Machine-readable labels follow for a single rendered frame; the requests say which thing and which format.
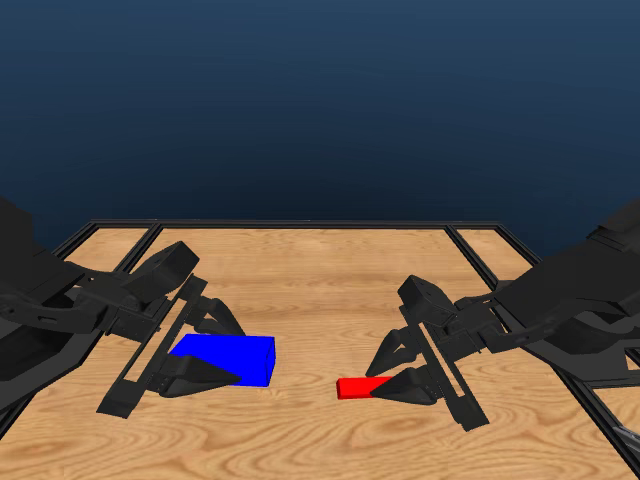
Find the thin red peg bar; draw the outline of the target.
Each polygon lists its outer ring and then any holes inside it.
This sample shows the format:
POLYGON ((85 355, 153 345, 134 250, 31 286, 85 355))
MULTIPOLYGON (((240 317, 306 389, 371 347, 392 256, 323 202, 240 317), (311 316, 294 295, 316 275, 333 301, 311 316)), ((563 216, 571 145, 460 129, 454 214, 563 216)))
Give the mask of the thin red peg bar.
POLYGON ((337 398, 339 400, 372 398, 371 392, 389 380, 389 376, 339 378, 336 381, 337 398))

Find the blue hollow socket block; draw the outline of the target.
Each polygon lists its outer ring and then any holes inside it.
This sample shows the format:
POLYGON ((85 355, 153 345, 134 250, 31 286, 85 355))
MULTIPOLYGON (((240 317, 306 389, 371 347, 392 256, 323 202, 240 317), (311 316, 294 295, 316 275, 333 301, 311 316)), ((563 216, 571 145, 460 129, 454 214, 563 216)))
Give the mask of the blue hollow socket block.
POLYGON ((275 338, 186 334, 170 350, 175 356, 191 355, 240 378, 235 386, 268 387, 276 363, 275 338))

